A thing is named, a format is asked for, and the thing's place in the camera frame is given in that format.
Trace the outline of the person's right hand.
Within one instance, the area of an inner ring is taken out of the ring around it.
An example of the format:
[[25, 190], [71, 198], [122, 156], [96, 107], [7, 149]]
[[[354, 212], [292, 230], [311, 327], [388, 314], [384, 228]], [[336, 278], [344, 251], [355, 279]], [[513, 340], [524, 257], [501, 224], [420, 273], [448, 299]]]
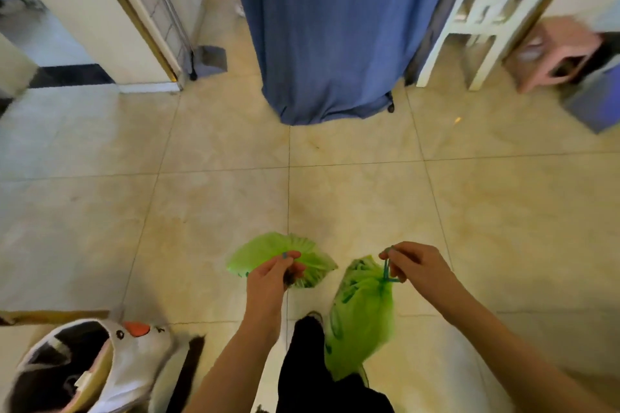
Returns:
[[385, 260], [389, 275], [401, 283], [410, 282], [432, 307], [448, 315], [465, 289], [435, 246], [416, 244], [416, 262]]

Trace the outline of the person's left hand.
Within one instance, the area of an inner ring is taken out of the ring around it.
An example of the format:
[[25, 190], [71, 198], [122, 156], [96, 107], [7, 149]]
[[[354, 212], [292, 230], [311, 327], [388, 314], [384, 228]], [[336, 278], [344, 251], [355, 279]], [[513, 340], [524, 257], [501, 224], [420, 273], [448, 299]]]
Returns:
[[301, 253], [287, 251], [261, 263], [247, 276], [243, 323], [266, 332], [279, 333], [282, 322], [286, 267], [299, 261]]

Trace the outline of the green drawstring garbage bag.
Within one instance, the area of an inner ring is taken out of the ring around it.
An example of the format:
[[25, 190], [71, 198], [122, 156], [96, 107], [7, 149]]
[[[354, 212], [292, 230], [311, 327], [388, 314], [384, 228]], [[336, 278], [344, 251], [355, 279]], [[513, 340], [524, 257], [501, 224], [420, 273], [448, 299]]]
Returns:
[[392, 336], [397, 278], [387, 260], [368, 255], [353, 260], [330, 307], [324, 338], [324, 362], [334, 381], [357, 373]]

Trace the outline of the person's right forearm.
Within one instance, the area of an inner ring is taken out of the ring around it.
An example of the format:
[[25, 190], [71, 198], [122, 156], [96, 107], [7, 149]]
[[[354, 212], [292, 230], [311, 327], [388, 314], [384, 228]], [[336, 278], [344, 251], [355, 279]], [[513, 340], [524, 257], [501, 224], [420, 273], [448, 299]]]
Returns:
[[469, 340], [523, 413], [618, 413], [548, 362], [463, 287], [428, 301]]

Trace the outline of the person's left forearm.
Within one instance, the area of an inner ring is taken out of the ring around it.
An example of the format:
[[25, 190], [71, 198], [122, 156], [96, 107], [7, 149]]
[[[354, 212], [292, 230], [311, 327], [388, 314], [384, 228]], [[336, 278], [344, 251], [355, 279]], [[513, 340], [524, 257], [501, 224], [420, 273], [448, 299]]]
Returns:
[[252, 413], [281, 319], [244, 318], [183, 413]]

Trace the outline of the person's black trousers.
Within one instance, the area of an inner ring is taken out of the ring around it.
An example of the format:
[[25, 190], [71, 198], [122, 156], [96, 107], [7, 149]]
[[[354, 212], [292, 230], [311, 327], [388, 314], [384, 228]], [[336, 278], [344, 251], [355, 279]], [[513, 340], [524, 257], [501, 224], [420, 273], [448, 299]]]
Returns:
[[335, 381], [324, 362], [324, 327], [299, 319], [278, 378], [275, 413], [394, 413], [387, 396], [368, 386], [363, 368]]

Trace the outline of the blue hanging curtain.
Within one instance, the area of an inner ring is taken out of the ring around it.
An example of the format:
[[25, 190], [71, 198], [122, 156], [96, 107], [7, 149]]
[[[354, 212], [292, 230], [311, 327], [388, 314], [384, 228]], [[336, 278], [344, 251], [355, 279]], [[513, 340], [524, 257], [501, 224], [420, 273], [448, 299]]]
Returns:
[[241, 0], [262, 94], [288, 126], [367, 119], [420, 47], [439, 0]]

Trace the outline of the blue storage box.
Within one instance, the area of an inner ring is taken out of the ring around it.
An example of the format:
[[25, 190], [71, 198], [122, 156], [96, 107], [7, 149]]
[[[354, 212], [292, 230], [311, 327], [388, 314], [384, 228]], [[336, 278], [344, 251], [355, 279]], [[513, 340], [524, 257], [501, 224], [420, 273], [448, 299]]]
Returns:
[[561, 88], [561, 105], [594, 134], [620, 124], [620, 54]]

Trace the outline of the pink plastic stool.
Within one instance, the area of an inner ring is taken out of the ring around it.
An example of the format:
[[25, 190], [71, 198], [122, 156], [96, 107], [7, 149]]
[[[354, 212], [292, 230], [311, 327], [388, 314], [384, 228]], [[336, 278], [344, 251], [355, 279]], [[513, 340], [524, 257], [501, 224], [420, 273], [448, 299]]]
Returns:
[[505, 60], [519, 94], [572, 80], [600, 48], [602, 38], [569, 16], [537, 22]]

